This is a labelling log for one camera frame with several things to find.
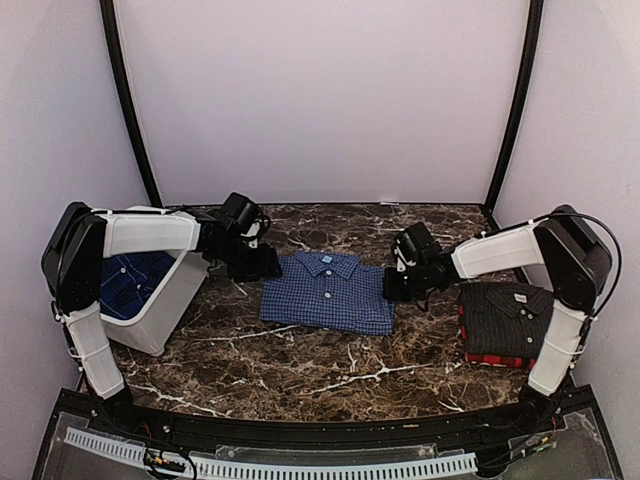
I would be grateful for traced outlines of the black striped shirt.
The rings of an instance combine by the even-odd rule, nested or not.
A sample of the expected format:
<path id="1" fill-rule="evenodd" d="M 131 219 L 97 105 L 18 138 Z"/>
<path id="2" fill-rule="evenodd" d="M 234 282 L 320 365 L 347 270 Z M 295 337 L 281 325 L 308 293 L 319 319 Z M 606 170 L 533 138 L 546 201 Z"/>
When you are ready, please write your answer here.
<path id="1" fill-rule="evenodd" d="M 537 360 L 553 313 L 549 291 L 524 283 L 465 283 L 458 303 L 471 353 Z"/>

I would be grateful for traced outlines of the blue checked long sleeve shirt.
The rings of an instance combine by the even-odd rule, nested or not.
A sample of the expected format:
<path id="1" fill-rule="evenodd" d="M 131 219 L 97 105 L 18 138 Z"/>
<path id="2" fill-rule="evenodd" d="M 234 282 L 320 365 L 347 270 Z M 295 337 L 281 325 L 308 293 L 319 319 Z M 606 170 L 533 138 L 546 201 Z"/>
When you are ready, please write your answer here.
<path id="1" fill-rule="evenodd" d="M 389 336 L 395 305 L 383 297 L 385 271 L 358 255 L 301 252 L 279 258 L 283 274 L 264 282 L 263 322 Z"/>

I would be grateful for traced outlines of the red plaid shirt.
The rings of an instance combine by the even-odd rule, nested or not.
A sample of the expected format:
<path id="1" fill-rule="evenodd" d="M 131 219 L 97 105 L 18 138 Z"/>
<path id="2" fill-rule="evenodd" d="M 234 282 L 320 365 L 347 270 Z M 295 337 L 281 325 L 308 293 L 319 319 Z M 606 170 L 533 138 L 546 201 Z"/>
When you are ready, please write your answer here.
<path id="1" fill-rule="evenodd" d="M 535 358 L 524 358 L 514 356 L 500 356 L 491 354 L 476 354 L 469 350 L 469 335 L 466 328 L 466 315 L 464 307 L 458 307 L 458 323 L 460 327 L 460 335 L 464 345 L 464 356 L 468 363 L 485 366 L 508 367 L 515 369 L 531 370 L 535 363 Z"/>

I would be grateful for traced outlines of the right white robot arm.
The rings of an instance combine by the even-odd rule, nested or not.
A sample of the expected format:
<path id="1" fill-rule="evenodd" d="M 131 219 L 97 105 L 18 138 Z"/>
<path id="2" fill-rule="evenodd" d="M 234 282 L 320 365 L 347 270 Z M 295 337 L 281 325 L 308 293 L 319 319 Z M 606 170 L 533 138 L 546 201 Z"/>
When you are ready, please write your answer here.
<path id="1" fill-rule="evenodd" d="M 423 223 L 393 239 L 395 264 L 384 273 L 383 296 L 425 309 L 428 297 L 461 287 L 460 328 L 467 361 L 529 372 L 510 413 L 521 434 L 549 416 L 553 397 L 583 353 L 606 288 L 619 275 L 612 253 L 590 228 L 592 218 L 561 205 L 519 225 L 482 232 L 444 248 Z"/>

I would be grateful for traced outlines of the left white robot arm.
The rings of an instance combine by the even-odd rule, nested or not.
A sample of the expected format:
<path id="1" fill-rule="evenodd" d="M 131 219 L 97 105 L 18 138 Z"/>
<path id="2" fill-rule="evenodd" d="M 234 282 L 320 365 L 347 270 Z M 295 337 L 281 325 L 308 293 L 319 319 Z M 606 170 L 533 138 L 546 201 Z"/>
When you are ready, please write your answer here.
<path id="1" fill-rule="evenodd" d="M 120 436 L 141 427 L 140 412 L 124 399 L 127 385 L 110 343 L 116 341 L 152 356 L 165 344 L 218 262 L 236 283 L 279 278 L 276 250 L 262 238 L 271 220 L 248 198 L 232 193 L 208 211 L 136 206 L 124 210 L 69 204 L 49 240 L 41 269 L 52 296 L 55 318 L 66 329 L 89 387 L 101 399 L 101 417 Z M 132 315 L 110 312 L 102 297 L 106 260 L 133 254 L 171 264 Z"/>

